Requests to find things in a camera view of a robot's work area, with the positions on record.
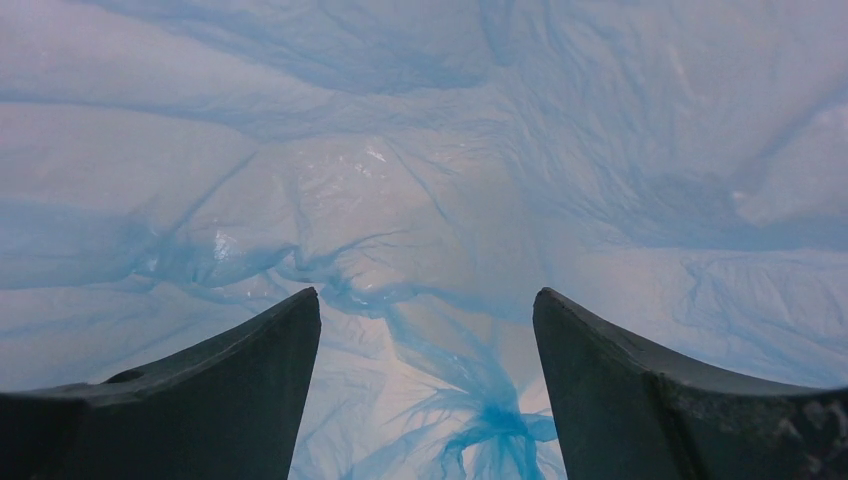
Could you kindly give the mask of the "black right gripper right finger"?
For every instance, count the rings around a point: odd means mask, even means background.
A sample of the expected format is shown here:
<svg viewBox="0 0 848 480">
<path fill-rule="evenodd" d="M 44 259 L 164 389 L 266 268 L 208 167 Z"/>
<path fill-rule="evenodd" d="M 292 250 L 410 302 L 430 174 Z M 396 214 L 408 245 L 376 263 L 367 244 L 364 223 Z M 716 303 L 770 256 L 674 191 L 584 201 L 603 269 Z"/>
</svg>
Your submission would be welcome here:
<svg viewBox="0 0 848 480">
<path fill-rule="evenodd" d="M 843 479 L 847 392 L 703 363 L 541 290 L 533 327 L 572 479 Z"/>
</svg>

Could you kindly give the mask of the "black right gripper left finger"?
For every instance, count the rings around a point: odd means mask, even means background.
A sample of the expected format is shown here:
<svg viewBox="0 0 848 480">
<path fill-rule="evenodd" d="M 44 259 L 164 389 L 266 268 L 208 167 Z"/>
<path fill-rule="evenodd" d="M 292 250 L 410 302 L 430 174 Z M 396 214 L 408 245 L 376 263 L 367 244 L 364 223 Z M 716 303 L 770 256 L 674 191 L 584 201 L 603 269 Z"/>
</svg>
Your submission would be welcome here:
<svg viewBox="0 0 848 480">
<path fill-rule="evenodd" d="M 284 479 L 321 333 L 304 289 L 99 384 L 1 396 L 5 479 Z"/>
</svg>

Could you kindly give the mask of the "blue plastic trash bag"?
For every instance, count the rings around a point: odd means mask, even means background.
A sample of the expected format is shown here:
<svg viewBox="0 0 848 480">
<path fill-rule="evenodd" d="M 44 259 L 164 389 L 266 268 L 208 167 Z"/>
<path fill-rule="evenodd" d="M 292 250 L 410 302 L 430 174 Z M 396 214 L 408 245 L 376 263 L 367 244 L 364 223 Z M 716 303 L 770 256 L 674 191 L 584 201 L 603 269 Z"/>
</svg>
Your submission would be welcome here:
<svg viewBox="0 0 848 480">
<path fill-rule="evenodd" d="M 5 1 L 1 386 L 312 286 L 295 479 L 562 479 L 553 288 L 847 381 L 843 1 Z"/>
</svg>

